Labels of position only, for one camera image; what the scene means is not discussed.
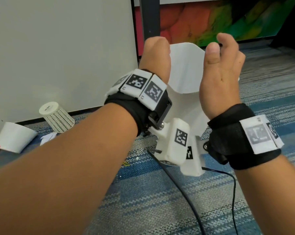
colorful painted panel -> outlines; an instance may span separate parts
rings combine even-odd
[[[161,36],[169,43],[206,46],[219,32],[237,41],[277,34],[295,0],[217,0],[161,5]],[[143,50],[142,23],[136,7],[139,55]]]

hand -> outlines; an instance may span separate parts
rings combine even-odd
[[[238,79],[245,60],[231,35],[219,33],[217,40],[221,49],[216,42],[206,47],[200,85],[201,106],[210,120],[241,103]]]
[[[152,37],[145,41],[139,69],[155,73],[168,84],[171,60],[169,43],[164,37]]]

right arm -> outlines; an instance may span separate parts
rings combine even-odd
[[[238,77],[245,60],[231,35],[206,47],[200,102],[211,120],[241,103]],[[283,155],[246,169],[235,170],[247,203],[264,234],[295,234],[295,168]]]

white container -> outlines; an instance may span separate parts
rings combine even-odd
[[[39,113],[57,133],[63,133],[75,125],[75,120],[57,102],[44,104]]]
[[[199,90],[205,51],[193,43],[170,45],[171,71],[167,87],[173,106],[165,122],[180,118],[190,125],[190,134],[201,136],[209,119],[204,114]]]
[[[36,131],[25,126],[5,122],[0,132],[0,149],[20,153],[37,134]]]

blue carpet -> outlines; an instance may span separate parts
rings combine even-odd
[[[247,59],[240,76],[242,100],[256,114],[266,114],[285,146],[283,153],[295,165],[295,58],[267,46],[242,49]],[[76,122],[86,115],[77,116]],[[24,150],[37,147],[40,137],[52,130],[46,123],[29,125],[39,135]],[[210,130],[203,134],[208,137]],[[156,146],[156,137],[138,137],[85,234],[200,234],[185,199],[158,164],[140,148]],[[0,166],[20,155],[0,152]],[[232,173],[204,155],[207,167]],[[201,215],[207,234],[235,234],[231,215],[232,178],[205,172],[201,177],[169,171],[180,182]],[[239,234],[260,234],[240,187],[236,190],[235,218]]]

